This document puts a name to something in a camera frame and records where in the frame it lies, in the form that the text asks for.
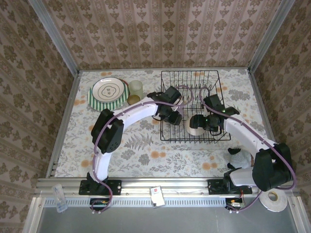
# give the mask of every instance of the clear plastic cup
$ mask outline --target clear plastic cup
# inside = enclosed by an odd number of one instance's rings
[[[128,88],[130,90],[130,95],[137,95],[141,100],[144,98],[141,81],[138,80],[131,81],[128,85]]]

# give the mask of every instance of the floral table mat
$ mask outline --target floral table mat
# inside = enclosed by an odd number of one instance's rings
[[[266,134],[254,91],[246,69],[219,69],[225,106],[238,109],[247,122]],[[140,80],[144,94],[159,91],[161,70],[83,72],[71,112],[56,177],[85,177],[94,156],[91,130],[100,114],[87,103],[87,92],[103,77]],[[160,140],[160,124],[151,117],[131,125],[123,134],[119,148],[112,154],[110,177],[220,177],[228,171],[231,141],[214,143],[170,143]]]

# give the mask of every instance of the green striped bowl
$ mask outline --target green striped bowl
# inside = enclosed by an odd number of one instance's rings
[[[97,99],[95,99],[93,97],[93,94],[92,94],[93,87],[91,87],[90,90],[87,93],[87,102],[88,102],[88,104],[93,109],[95,109],[97,111],[102,111],[102,110],[104,110],[106,108],[112,111],[112,110],[118,108],[122,103],[127,101],[127,98],[128,98],[128,95],[129,95],[129,90],[128,90],[127,85],[124,82],[123,82],[123,84],[124,84],[124,92],[123,92],[123,94],[117,100],[109,102],[109,103],[103,103],[103,102],[100,102]]]

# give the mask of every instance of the small white box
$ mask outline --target small white box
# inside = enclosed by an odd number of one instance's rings
[[[151,201],[153,203],[154,208],[165,205],[161,186],[151,188],[150,195],[151,195]]]

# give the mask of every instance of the patterned wallpaper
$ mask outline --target patterned wallpaper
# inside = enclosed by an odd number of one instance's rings
[[[255,72],[279,142],[286,142],[311,219],[311,0],[296,0]]]
[[[79,69],[246,67],[280,0],[43,0]]]
[[[33,8],[0,0],[0,232],[21,232],[73,77]]]

